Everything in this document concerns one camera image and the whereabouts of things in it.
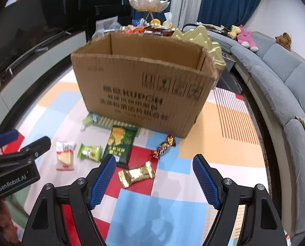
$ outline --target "metal pivot bolt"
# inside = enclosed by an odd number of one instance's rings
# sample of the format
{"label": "metal pivot bolt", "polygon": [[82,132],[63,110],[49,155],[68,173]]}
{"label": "metal pivot bolt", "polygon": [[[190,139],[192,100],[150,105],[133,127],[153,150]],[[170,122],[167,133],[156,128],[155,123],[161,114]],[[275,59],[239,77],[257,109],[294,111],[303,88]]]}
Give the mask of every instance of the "metal pivot bolt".
{"label": "metal pivot bolt", "polygon": [[264,187],[263,184],[257,184],[257,188],[258,188],[259,190],[264,190],[264,189],[265,189],[265,187]]}
{"label": "metal pivot bolt", "polygon": [[45,188],[46,190],[51,189],[51,187],[52,187],[52,184],[51,184],[51,183],[47,183],[46,185],[44,185],[44,188]]}
{"label": "metal pivot bolt", "polygon": [[79,184],[79,185],[84,184],[84,182],[85,182],[85,178],[84,178],[84,177],[80,177],[80,178],[78,178],[78,179],[76,180],[76,183]]}
{"label": "metal pivot bolt", "polygon": [[223,180],[223,182],[224,182],[224,184],[226,184],[226,185],[231,185],[231,184],[232,184],[232,180],[229,179],[229,178],[225,178],[225,179]]}

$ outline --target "yellow round object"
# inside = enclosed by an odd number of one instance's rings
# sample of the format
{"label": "yellow round object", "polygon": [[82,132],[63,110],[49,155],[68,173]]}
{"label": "yellow round object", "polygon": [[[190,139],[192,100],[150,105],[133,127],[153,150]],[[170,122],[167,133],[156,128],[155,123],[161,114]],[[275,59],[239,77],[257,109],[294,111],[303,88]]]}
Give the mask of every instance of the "yellow round object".
{"label": "yellow round object", "polygon": [[173,23],[171,22],[171,23],[169,24],[168,28],[172,28],[172,27],[173,27]]}
{"label": "yellow round object", "polygon": [[160,20],[155,18],[152,21],[150,21],[150,24],[158,24],[158,25],[160,25]]}

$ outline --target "sofa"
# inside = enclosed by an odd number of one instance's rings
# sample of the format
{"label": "sofa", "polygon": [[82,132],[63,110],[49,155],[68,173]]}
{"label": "sofa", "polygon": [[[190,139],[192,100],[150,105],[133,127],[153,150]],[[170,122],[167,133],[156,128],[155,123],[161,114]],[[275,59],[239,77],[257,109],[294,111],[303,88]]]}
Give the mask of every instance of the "sofa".
{"label": "sofa", "polygon": [[305,118],[305,60],[259,32],[252,34],[256,53],[209,34],[235,59],[234,67],[265,120],[280,174],[282,224],[292,245],[298,245],[305,237],[305,130],[296,116]]}

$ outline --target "cardboard box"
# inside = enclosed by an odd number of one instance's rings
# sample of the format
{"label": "cardboard box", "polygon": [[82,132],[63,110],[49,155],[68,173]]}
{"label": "cardboard box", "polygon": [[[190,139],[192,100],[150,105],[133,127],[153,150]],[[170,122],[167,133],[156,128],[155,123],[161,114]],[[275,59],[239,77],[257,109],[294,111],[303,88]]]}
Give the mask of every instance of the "cardboard box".
{"label": "cardboard box", "polygon": [[192,42],[112,33],[71,55],[89,112],[185,138],[219,75]]}

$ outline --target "white curtain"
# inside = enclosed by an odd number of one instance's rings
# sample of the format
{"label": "white curtain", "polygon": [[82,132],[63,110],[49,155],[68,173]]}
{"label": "white curtain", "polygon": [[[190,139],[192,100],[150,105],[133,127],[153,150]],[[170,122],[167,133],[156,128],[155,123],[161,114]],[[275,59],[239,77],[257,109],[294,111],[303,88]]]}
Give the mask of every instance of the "white curtain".
{"label": "white curtain", "polygon": [[171,13],[173,27],[182,29],[183,25],[196,23],[201,0],[172,0]]}

